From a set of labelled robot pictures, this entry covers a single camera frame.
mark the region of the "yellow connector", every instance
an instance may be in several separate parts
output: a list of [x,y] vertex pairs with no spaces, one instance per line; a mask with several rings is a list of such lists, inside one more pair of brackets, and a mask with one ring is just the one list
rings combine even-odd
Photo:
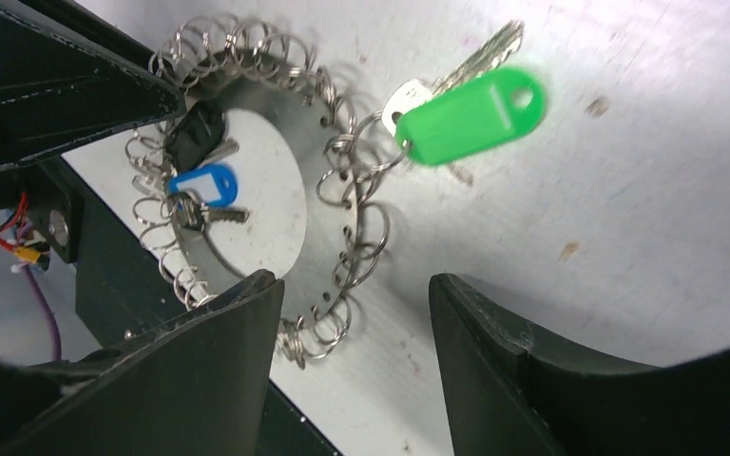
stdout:
[[15,252],[13,254],[18,257],[18,259],[25,261],[29,264],[36,264],[38,260],[40,259],[41,253],[30,249],[29,247],[16,247]]

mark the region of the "black key fob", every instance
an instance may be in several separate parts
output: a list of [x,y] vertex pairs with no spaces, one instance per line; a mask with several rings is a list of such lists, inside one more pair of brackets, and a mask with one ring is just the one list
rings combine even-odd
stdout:
[[196,168],[225,136],[225,119],[212,104],[197,102],[175,126],[166,153],[179,173]]

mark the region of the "white table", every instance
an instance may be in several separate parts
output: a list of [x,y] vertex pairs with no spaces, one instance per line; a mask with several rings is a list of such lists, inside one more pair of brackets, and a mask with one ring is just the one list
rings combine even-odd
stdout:
[[[471,183],[392,173],[377,194],[392,206],[390,255],[357,289],[350,340],[306,371],[274,360],[273,380],[345,454],[451,454],[426,292],[436,273],[640,362],[730,345],[730,1],[81,3],[151,48],[219,10],[288,26],[370,109],[525,21],[512,64],[546,84],[543,124],[462,160]],[[67,158],[139,233],[119,136]]]

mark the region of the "metal disc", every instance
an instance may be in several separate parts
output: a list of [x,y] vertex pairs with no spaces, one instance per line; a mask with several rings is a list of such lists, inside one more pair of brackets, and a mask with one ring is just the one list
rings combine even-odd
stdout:
[[[304,316],[311,323],[309,317],[314,307],[322,317],[339,298],[334,269],[340,254],[346,251],[343,233],[351,230],[350,236],[356,238],[357,230],[356,190],[346,197],[349,208],[326,204],[316,193],[317,183],[331,168],[323,148],[337,134],[321,125],[327,108],[321,102],[302,104],[299,97],[243,78],[227,85],[210,101],[221,110],[243,109],[259,114],[279,131],[295,156],[306,195],[307,226],[298,259],[284,277],[286,291],[281,316],[292,321]],[[323,183],[323,194],[343,195],[352,187],[352,179],[332,176]],[[255,208],[251,209],[254,217]],[[217,248],[218,242],[226,240],[221,238],[221,224],[216,223],[205,235],[173,225],[188,263],[198,268],[197,280],[207,282],[208,293],[222,293],[241,279],[232,256],[224,256]]]

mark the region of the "red wire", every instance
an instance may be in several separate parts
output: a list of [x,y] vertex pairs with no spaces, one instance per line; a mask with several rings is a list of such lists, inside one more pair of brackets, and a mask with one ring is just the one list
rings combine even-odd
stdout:
[[0,238],[0,246],[2,249],[12,253],[13,250],[15,250],[15,246],[10,244],[9,242],[6,242],[5,240]]
[[[4,233],[6,230],[11,228],[15,225],[19,220],[21,222],[21,225],[25,223],[25,218],[27,216],[27,209],[29,209],[29,201],[27,198],[27,192],[21,192],[21,201],[18,202],[18,208],[15,209],[15,215],[12,216],[12,219],[7,222],[6,225],[1,227],[0,234]],[[9,242],[6,242],[5,240],[1,239],[0,237],[0,246],[4,250],[12,253],[15,250],[15,246],[10,244]]]

